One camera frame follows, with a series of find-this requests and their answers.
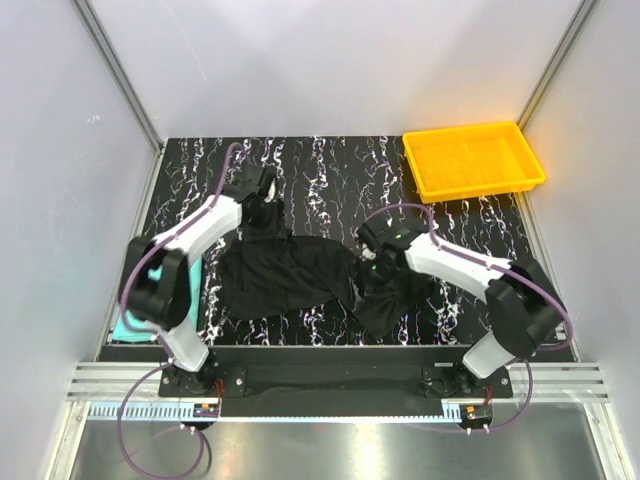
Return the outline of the black t shirt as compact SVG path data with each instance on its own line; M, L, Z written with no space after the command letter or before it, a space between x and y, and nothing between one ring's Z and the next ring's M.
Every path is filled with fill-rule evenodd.
M397 264L356 256L342 243L294 235L280 199L261 207L220 257L221 299L235 320L256 320L338 301L374 339L426 301L435 281Z

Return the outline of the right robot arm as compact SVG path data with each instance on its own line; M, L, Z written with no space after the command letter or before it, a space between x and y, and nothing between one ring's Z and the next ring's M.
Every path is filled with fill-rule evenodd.
M491 330L451 367L425 380L435 395L476 396L490 376L515 360L528 360L563 321L564 306L534 259L511 261L457 246L425 229L393 228L369 220L357 237L380 277L414 272L441 279L485 304Z

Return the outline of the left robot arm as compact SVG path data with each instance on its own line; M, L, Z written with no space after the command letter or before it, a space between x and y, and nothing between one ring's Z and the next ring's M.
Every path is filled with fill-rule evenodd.
M193 395L208 394L216 372L206 365L209 349L191 321L191 267L226 234L268 223L277 196L276 169L248 165L171 229L128 244L119 286L122 322L161 343L169 364L182 372L181 384Z

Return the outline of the black marble pattern mat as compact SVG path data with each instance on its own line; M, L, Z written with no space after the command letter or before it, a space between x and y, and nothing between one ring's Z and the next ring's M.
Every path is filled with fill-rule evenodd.
M285 224L295 235L340 241L359 253L354 232L379 208L419 197L399 136L173 138L168 140L140 233L153 236L186 218L219 181L224 154L243 144L227 172L245 161L271 166L280 178ZM515 194L437 204L437 232L448 241L495 257L533 256ZM233 235L202 260L199 335L209 346L347 346L376 342L337 301L250 321L232 319L221 297L218 260ZM434 293L400 317L379 345L455 345L479 340L492 326L485 305L436 281Z

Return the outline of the yellow plastic tray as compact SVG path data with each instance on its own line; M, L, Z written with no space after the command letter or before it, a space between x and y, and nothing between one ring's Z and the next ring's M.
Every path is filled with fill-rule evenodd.
M408 132L402 141L425 204L526 192L547 179L513 121Z

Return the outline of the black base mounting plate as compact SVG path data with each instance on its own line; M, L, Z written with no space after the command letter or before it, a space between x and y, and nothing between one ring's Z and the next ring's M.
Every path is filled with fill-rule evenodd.
M302 391L400 390L431 398L507 399L513 389L504 367L486 379L462 371L463 346L217 347L198 373L171 367L161 376L162 397L226 398L267 388Z

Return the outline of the folded teal t shirt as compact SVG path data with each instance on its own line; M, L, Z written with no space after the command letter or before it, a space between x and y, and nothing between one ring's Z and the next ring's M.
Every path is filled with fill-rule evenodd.
M158 251L141 269L127 299L127 317L118 317L112 339L139 343L151 340L147 321L164 330L187 319L195 326L203 277L202 259L188 261L179 251Z

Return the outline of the right aluminium frame post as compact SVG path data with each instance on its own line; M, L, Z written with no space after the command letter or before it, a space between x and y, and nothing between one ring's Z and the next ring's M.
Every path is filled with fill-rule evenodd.
M526 131L533 120L559 71L599 4L599 0L581 0L578 3L517 119L517 125L522 132Z

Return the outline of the aluminium frame post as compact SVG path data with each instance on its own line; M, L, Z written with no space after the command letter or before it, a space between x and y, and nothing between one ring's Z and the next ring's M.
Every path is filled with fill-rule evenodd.
M70 3L76 10L105 67L114 80L130 113L140 127L152 151L158 154L162 150L164 140L158 134L150 116L146 112L91 2L87 0L71 0Z
M599 0L581 0L578 3L517 119L517 125L522 132L526 131L533 120L559 71L599 4Z

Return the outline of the left aluminium frame post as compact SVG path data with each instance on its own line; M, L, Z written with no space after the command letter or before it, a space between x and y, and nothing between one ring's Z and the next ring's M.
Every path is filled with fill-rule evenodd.
M150 116L146 112L91 2L87 0L71 0L70 3L76 10L105 67L114 80L130 113L140 127L152 151L158 154L162 150L164 140L158 134Z

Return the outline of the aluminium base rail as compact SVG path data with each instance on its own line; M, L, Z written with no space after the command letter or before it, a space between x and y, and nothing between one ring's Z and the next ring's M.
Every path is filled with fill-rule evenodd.
M124 397L136 381L141 385L135 388L133 397L141 400L155 398L187 398L162 397L159 395L161 376L164 372L154 373L154 363L80 363L77 365L71 385L66 394L68 401L116 401ZM493 402L521 401L528 392L536 402L605 402L608 393L601 372L593 363L522 363L505 367L509 375L512 396ZM270 389L293 389L291 387L275 387ZM327 391L349 391L346 389L329 389ZM327 392L312 390L310 392ZM446 402L462 399L485 398L442 398Z

